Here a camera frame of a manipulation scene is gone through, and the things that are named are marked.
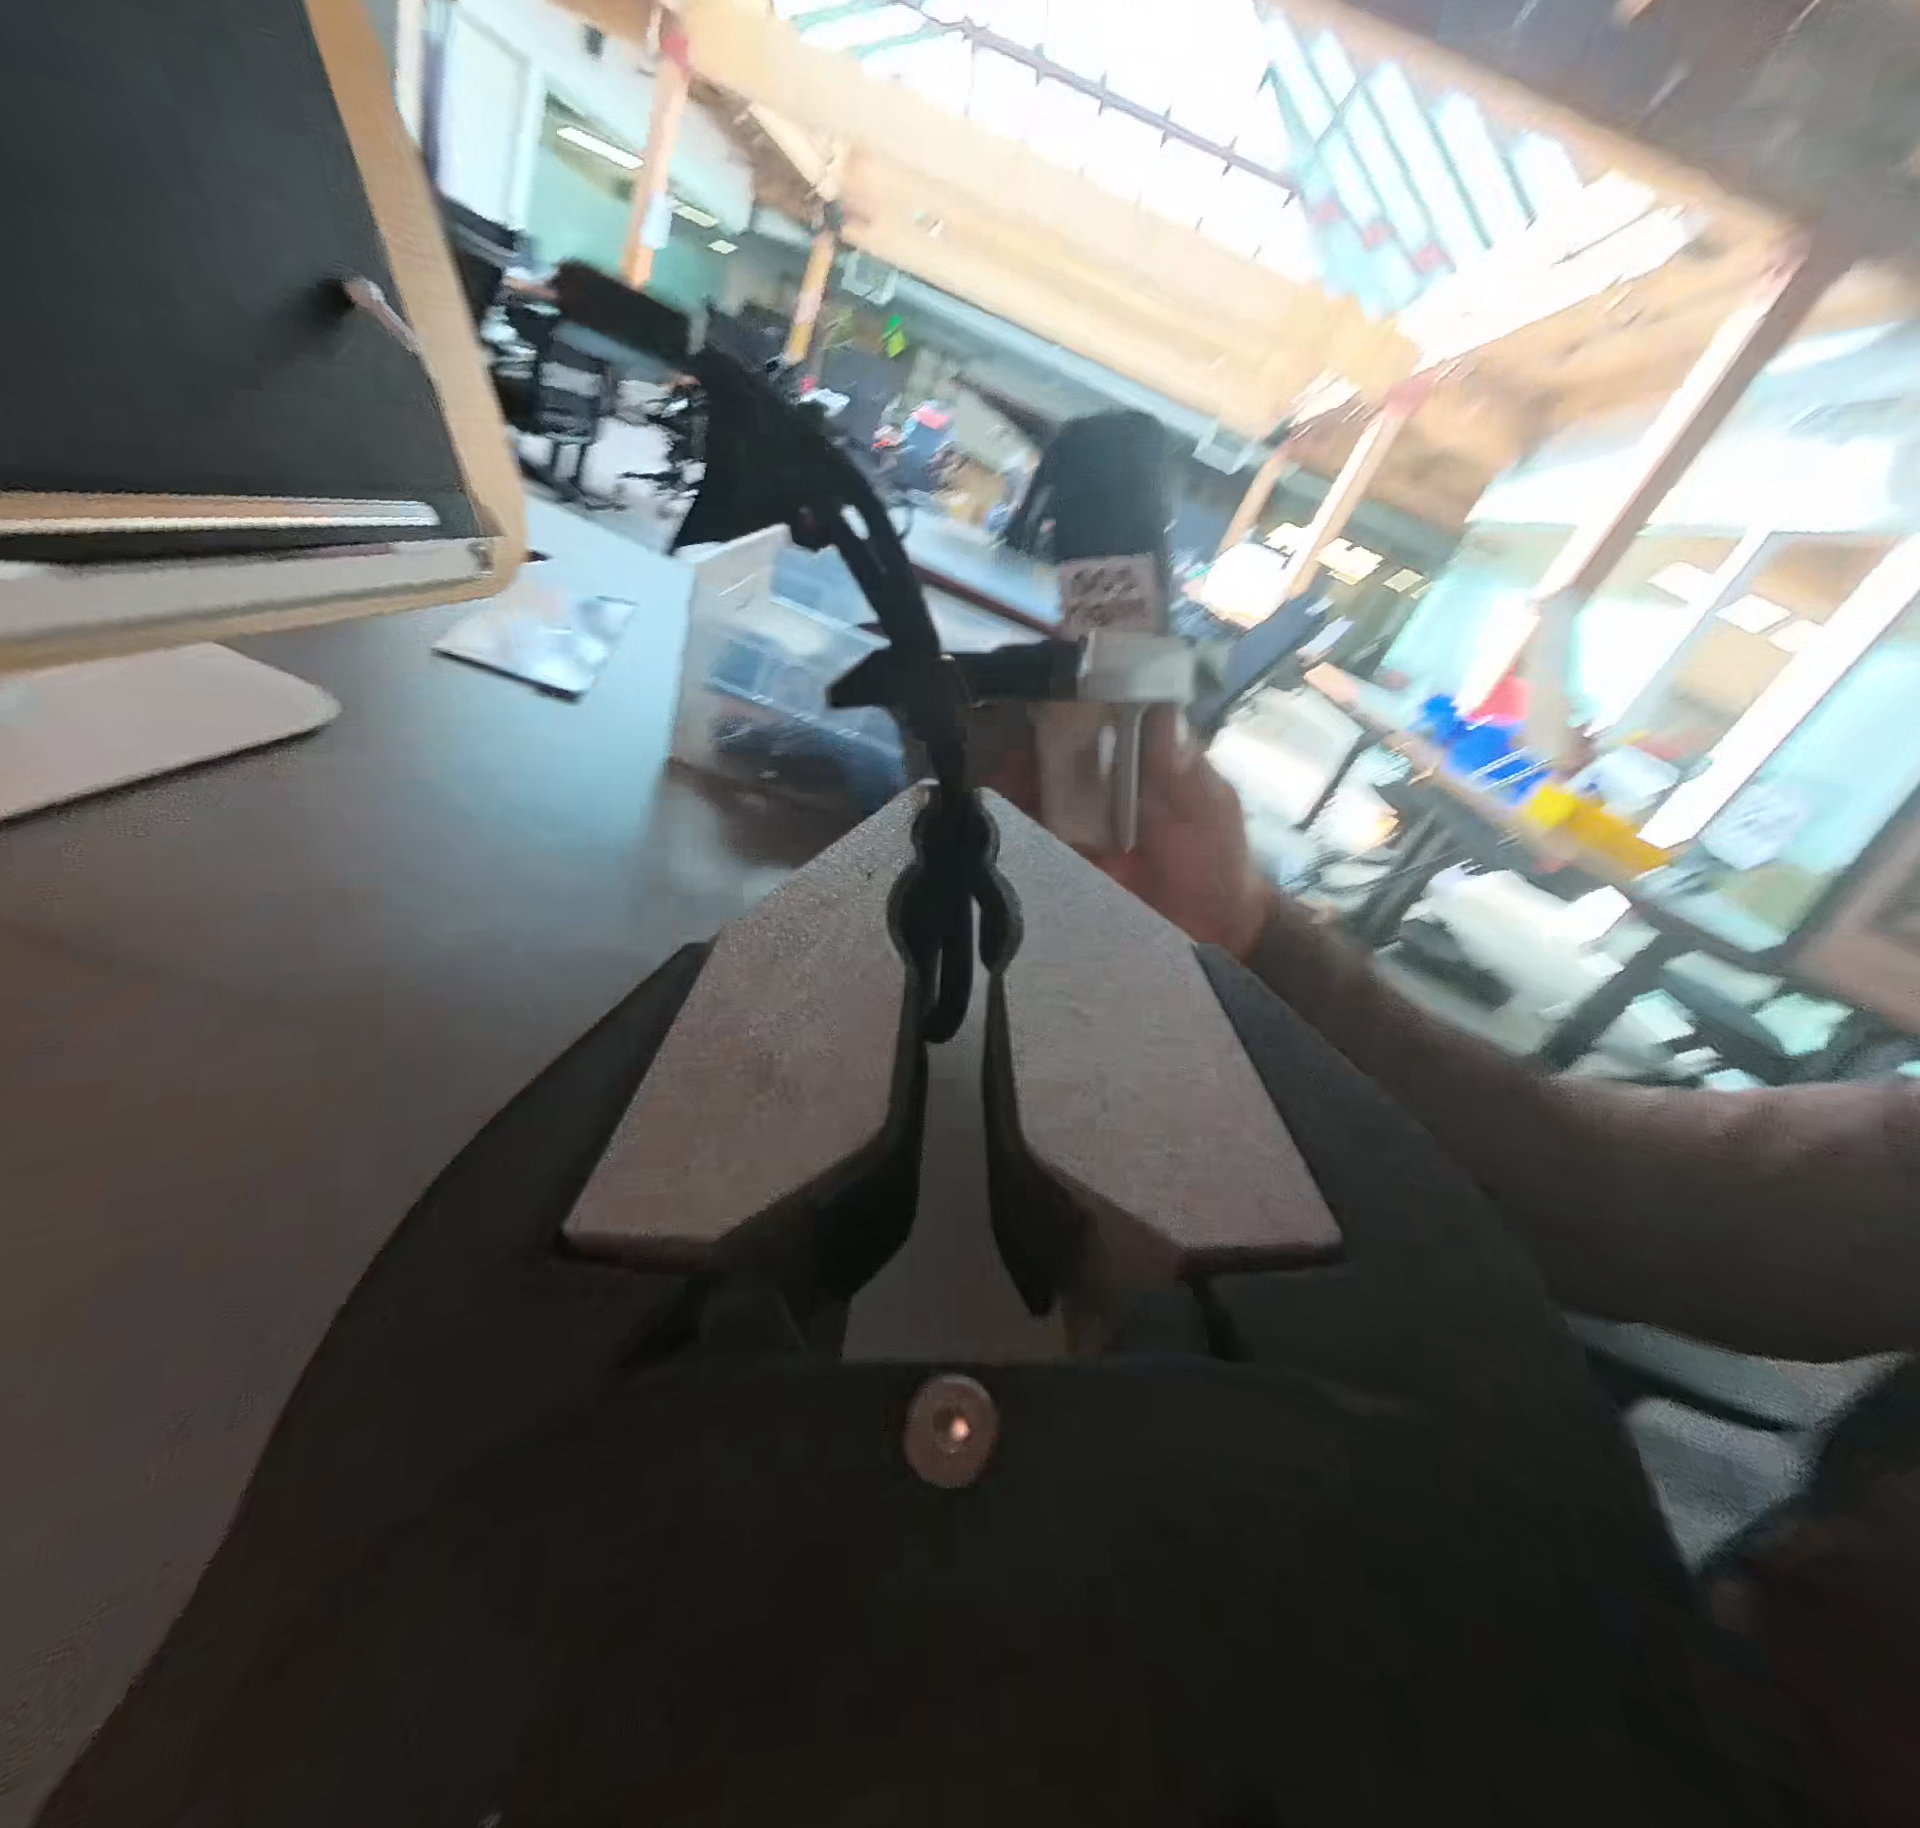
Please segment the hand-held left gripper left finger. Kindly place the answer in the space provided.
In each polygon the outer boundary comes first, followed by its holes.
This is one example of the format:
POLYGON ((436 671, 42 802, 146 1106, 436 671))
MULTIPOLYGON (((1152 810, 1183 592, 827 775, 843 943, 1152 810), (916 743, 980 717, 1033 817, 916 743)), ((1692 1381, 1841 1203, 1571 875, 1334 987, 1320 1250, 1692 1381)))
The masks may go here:
POLYGON ((910 1233, 922 978, 901 934, 925 785, 713 938, 565 1215, 587 1259, 850 1304, 910 1233))

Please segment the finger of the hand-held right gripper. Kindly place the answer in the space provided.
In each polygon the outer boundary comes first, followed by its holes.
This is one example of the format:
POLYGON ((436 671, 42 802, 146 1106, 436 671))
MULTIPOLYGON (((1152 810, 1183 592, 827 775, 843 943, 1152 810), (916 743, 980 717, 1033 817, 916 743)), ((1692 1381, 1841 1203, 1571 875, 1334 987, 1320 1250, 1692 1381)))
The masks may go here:
POLYGON ((829 684, 829 705, 839 711, 1003 703, 1185 705, 1195 698, 1197 676, 1197 649, 1186 640, 1142 631, 1015 640, 939 656, 884 644, 829 684))

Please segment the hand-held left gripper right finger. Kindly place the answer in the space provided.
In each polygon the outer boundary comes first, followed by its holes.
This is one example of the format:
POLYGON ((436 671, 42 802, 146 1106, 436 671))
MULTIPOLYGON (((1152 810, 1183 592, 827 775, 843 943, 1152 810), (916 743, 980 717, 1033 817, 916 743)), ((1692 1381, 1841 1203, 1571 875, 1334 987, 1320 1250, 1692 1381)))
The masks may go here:
POLYGON ((980 1111, 995 1242, 1023 1304, 1103 1312, 1345 1238, 1197 943, 996 791, 980 1111))

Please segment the black curved band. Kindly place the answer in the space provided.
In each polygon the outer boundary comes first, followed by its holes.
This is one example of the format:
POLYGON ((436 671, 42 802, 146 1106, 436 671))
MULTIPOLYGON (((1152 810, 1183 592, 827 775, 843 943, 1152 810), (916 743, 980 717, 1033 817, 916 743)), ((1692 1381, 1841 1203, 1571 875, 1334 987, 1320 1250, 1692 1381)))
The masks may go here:
POLYGON ((925 752, 928 778, 893 930, 916 1008, 916 1045, 944 1048, 972 1010, 979 967, 995 970, 1020 940, 995 811, 970 763, 963 676, 901 531, 859 462, 814 407, 776 395, 769 421, 783 525, 798 550, 839 558, 860 590, 882 640, 888 708, 925 752))

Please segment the person's right forearm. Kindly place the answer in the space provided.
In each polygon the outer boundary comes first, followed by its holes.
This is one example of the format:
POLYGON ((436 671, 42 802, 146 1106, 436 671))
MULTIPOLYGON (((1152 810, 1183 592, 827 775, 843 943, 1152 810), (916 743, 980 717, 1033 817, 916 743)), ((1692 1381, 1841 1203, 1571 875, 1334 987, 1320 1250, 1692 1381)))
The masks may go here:
POLYGON ((1249 880, 1219 941, 1393 1096, 1569 1307, 1771 1359, 1918 1348, 1914 1077, 1687 1090, 1539 1072, 1249 880))

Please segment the person's right hand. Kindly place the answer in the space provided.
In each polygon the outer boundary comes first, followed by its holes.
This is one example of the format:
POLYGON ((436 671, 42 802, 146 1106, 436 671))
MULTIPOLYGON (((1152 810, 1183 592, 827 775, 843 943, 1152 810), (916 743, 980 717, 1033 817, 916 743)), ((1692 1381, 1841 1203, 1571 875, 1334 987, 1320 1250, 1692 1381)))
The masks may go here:
POLYGON ((1068 846, 1195 943, 1251 967, 1282 897, 1256 864, 1235 785, 1171 703, 1140 721, 1137 822, 1132 848, 1068 846))

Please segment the black jacket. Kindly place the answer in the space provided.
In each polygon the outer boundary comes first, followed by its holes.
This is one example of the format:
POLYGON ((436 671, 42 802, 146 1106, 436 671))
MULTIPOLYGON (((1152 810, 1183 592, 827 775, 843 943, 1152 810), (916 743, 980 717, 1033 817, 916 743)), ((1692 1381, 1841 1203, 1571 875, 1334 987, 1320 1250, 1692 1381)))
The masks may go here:
POLYGON ((688 357, 699 428, 700 478, 667 548, 730 544, 783 528, 808 551, 833 544, 839 510, 830 450, 839 432, 829 414, 803 400, 779 366, 739 357, 713 341, 688 357))

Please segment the clear plastic bin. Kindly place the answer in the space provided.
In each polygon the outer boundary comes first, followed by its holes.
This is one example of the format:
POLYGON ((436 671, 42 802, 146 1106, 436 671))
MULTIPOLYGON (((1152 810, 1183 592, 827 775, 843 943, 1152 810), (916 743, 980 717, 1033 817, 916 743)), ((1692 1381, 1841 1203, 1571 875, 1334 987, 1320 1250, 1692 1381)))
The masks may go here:
POLYGON ((829 690, 882 649, 841 553, 785 525, 683 551, 690 571, 671 758, 744 791, 865 817, 909 783, 884 708, 829 690))

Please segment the silver foil packet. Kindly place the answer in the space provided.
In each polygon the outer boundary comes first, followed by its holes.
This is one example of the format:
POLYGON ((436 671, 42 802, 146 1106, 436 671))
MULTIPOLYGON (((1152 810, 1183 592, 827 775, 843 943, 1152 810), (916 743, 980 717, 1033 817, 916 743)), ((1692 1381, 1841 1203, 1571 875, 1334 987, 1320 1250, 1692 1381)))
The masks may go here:
POLYGON ((581 701, 599 685, 639 607, 624 596, 517 584, 462 613, 435 656, 581 701))

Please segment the yellow crate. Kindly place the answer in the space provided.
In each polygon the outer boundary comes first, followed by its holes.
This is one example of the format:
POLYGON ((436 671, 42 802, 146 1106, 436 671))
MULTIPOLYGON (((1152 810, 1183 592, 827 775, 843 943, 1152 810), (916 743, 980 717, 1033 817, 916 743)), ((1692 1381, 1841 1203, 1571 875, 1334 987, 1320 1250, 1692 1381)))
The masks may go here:
POLYGON ((1517 822, 1537 853, 1598 880, 1635 881, 1673 859, 1670 850, 1569 783, 1537 783, 1517 807, 1517 822))

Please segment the wooden black book stand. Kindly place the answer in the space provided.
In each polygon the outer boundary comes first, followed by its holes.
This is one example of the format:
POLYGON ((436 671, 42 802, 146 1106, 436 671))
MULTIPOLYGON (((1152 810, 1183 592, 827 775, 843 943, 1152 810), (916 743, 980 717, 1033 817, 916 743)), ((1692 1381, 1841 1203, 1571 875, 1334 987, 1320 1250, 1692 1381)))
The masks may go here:
POLYGON ((527 504, 367 0, 3 0, 4 822, 322 732, 240 637, 492 597, 527 504))

